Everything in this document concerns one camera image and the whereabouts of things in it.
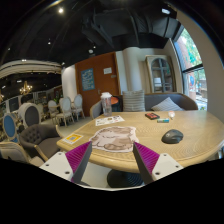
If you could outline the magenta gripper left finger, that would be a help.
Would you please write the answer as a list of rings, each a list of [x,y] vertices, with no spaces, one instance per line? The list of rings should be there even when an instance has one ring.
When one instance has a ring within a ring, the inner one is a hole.
[[[72,181],[79,184],[92,153],[92,142],[86,142],[66,153],[66,158],[73,171]]]

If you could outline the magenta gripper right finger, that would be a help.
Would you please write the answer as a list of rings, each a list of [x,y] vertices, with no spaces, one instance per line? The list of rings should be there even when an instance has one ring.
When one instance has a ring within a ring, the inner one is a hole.
[[[145,184],[152,183],[152,171],[160,155],[137,142],[133,143],[133,153],[143,182]]]

